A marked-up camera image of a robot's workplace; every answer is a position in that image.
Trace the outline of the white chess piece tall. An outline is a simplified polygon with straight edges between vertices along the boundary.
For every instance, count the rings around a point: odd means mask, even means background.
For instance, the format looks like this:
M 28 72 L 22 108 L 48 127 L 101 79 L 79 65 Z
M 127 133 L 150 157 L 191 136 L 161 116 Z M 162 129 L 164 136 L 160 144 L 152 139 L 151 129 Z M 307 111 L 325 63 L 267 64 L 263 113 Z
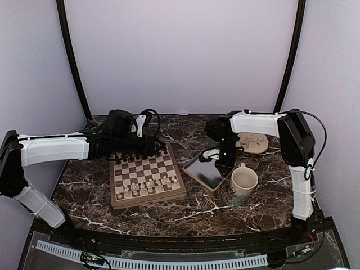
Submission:
M 148 193 L 151 194 L 154 191 L 154 182 L 153 180 L 150 178 L 147 182 L 146 182 L 146 186 L 148 189 Z

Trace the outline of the white bishop chess piece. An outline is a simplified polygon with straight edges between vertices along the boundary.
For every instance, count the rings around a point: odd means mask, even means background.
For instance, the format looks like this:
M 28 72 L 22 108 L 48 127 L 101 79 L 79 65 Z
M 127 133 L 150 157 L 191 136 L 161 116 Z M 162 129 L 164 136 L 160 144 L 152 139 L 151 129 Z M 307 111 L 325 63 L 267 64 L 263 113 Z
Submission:
M 142 196 L 147 195 L 147 188 L 146 188 L 146 185 L 143 182 L 140 184 L 140 193 L 141 193 Z

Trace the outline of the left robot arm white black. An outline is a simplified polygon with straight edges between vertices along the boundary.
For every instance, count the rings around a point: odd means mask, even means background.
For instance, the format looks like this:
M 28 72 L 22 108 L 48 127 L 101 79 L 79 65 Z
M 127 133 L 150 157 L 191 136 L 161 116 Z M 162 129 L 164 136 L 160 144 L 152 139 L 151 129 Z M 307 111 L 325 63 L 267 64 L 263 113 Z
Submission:
M 57 204 L 29 181 L 28 167 L 45 167 L 69 160 L 97 160 L 120 155 L 125 158 L 154 156 L 166 148 L 156 135 L 127 135 L 115 137 L 94 131 L 74 132 L 46 136 L 19 135 L 7 132 L 1 146 L 1 195 L 17 200 L 36 217 L 57 230 L 57 235 L 67 245 L 79 241 L 79 232 L 73 221 Z

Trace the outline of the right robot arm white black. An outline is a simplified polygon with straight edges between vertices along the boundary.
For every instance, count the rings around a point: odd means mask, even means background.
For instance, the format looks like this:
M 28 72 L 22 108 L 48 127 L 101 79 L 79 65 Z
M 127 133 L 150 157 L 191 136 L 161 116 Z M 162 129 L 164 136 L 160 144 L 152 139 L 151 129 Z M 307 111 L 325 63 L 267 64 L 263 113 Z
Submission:
M 204 150 L 201 162 L 215 162 L 216 169 L 225 176 L 235 166 L 236 142 L 240 133 L 264 134 L 277 137 L 281 155 L 289 166 L 293 190 L 293 217 L 307 220 L 313 213 L 314 135 L 298 109 L 288 112 L 231 111 L 206 123 L 204 133 L 218 146 Z

